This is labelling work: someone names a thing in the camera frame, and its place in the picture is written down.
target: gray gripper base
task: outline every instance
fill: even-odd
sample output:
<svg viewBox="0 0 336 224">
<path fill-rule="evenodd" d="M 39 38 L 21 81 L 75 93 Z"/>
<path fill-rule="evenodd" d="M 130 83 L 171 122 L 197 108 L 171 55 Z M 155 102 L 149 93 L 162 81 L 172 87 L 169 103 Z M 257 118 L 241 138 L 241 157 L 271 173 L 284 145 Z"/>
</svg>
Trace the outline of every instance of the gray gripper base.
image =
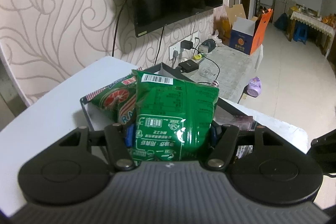
<svg viewBox="0 0 336 224">
<path fill-rule="evenodd" d="M 28 203 L 11 219 L 15 224 L 308 224 L 329 217 L 311 202 L 273 208 L 250 201 L 225 174 L 207 171 L 197 161 L 161 161 L 117 173 L 86 202 L 66 207 Z"/>
</svg>

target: snack bag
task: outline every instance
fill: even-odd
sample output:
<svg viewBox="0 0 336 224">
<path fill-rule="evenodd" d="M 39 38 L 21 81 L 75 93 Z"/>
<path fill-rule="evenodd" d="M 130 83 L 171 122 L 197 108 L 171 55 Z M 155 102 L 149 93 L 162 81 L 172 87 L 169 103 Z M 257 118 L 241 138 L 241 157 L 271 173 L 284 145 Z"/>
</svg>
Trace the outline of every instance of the snack bag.
<svg viewBox="0 0 336 224">
<path fill-rule="evenodd" d="M 219 89 L 132 72 L 137 81 L 133 159 L 178 161 L 206 157 Z"/>
<path fill-rule="evenodd" d="M 126 124 L 133 115 L 137 83 L 131 73 L 98 90 L 90 102 L 100 108 L 112 121 Z"/>
</svg>

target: patterned wallpaper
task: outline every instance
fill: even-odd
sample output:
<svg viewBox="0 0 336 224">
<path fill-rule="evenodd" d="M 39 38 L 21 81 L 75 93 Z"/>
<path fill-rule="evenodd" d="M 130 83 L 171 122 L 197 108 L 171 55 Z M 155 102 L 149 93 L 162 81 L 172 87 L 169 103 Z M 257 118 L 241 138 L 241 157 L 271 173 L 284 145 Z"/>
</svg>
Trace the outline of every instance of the patterned wallpaper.
<svg viewBox="0 0 336 224">
<path fill-rule="evenodd" d="M 124 0 L 0 0 L 0 45 L 9 74 L 26 103 L 104 56 L 112 54 L 116 15 Z M 118 26 L 115 57 L 153 65 L 161 29 L 135 37 L 131 0 Z M 199 30 L 206 39 L 213 11 L 165 27 L 158 62 L 170 64 L 168 47 Z"/>
</svg>

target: purple detergent bottle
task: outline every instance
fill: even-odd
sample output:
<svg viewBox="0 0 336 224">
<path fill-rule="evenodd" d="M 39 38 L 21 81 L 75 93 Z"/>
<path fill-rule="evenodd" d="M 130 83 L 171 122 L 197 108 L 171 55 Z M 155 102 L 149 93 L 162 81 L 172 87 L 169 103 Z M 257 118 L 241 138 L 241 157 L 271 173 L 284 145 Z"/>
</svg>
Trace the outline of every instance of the purple detergent bottle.
<svg viewBox="0 0 336 224">
<path fill-rule="evenodd" d="M 258 97 L 261 93 L 261 81 L 258 77 L 250 80 L 246 87 L 246 93 L 252 97 Z"/>
</svg>

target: power outlet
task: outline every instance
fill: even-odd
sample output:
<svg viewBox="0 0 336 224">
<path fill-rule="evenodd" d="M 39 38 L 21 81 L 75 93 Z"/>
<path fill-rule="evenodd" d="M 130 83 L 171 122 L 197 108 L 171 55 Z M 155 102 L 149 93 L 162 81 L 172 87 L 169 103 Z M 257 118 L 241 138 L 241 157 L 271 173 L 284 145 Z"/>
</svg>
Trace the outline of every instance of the power outlet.
<svg viewBox="0 0 336 224">
<path fill-rule="evenodd" d="M 195 47 L 197 45 L 197 44 L 195 45 L 195 37 L 200 37 L 199 31 L 194 32 L 191 35 L 189 35 L 189 36 L 181 39 L 179 42 L 176 42 L 175 44 L 171 45 L 169 47 L 169 60 L 173 59 L 173 53 L 174 53 L 174 51 L 177 51 L 179 54 L 181 54 L 184 51 L 184 49 L 181 48 L 181 42 L 183 40 L 193 41 L 193 44 L 194 44 L 194 47 Z"/>
</svg>

